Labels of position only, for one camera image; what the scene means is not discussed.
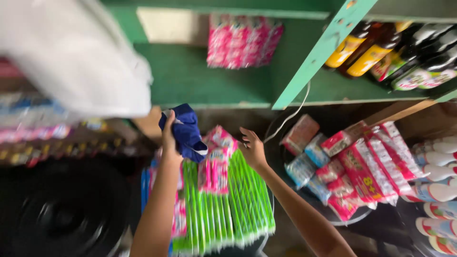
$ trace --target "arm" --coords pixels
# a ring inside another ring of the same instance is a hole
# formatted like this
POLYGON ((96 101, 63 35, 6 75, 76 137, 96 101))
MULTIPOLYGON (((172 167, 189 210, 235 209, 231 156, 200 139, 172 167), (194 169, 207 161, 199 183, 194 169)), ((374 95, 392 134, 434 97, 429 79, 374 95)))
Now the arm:
POLYGON ((171 111, 162 132, 163 151, 157 177, 133 237, 131 257, 168 255, 176 186, 182 162, 171 133, 174 119, 175 113, 171 111))
POLYGON ((239 144, 246 162, 265 180, 298 231, 318 257, 356 257, 336 228, 311 205, 297 195, 267 164, 262 141, 240 128, 248 141, 239 144))

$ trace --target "white cable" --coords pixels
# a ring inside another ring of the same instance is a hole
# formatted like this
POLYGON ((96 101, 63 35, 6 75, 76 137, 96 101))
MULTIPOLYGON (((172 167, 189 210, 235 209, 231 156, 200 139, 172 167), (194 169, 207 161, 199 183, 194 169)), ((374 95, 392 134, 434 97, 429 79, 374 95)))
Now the white cable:
POLYGON ((284 124, 286 124, 286 122, 287 122, 288 120, 290 120, 291 118, 293 118, 293 117, 300 111, 300 109, 302 108, 303 104, 304 104, 305 101, 306 101, 306 98, 308 97, 309 89, 311 88, 311 80, 308 81, 308 83, 306 84, 306 86, 307 86, 306 95, 305 95, 305 98, 303 98, 303 102, 302 102, 302 104, 300 105, 300 107, 298 108, 298 110, 297 110, 296 112, 294 112, 291 116, 287 117, 287 118, 284 120, 284 122, 281 124, 281 126, 279 126, 279 128, 276 130, 276 132, 273 133, 273 135, 267 137, 267 138, 263 141, 264 144, 265 144, 266 142, 270 141, 270 139, 274 138, 274 137, 276 136, 276 134, 278 134, 279 130, 282 129, 282 127, 284 126, 284 124))

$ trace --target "blue cloth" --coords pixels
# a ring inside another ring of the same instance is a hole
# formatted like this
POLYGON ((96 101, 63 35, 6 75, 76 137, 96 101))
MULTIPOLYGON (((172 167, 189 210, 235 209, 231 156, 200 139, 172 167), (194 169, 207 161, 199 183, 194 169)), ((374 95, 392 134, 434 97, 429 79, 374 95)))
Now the blue cloth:
MULTIPOLYGON (((197 115, 194 110, 186 103, 172 108, 175 111, 175 121, 171 126, 171 131, 176 139, 176 150, 184 158, 199 163, 208 154, 208 147, 202 142, 200 130, 197 125, 197 115)), ((162 112, 159 127, 164 130, 170 110, 162 112)))

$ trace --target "hand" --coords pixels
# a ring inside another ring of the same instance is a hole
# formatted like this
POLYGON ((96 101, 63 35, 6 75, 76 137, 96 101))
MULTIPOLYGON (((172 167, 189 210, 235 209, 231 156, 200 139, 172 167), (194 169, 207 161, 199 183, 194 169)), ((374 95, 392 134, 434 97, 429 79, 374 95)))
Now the hand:
POLYGON ((170 116, 165 122, 164 130, 162 131, 162 159, 168 159, 172 162, 181 163, 183 158, 176 150, 176 140, 171 132, 171 126, 175 121, 175 111, 170 111, 170 116))
POLYGON ((243 153, 248 165, 256 171, 261 167, 268 166, 263 150, 263 143, 259 137, 251 130, 242 127, 240 127, 239 130, 245 135, 243 140, 248 142, 246 143, 246 146, 242 142, 238 143, 238 148, 243 153))

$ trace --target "white plastic bag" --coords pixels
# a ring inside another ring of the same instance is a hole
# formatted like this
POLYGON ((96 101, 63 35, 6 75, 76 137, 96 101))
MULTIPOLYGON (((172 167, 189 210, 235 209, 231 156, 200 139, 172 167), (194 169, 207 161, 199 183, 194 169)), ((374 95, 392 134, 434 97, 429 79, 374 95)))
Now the white plastic bag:
POLYGON ((82 117, 150 111, 149 64, 97 0, 0 0, 0 53, 82 117))

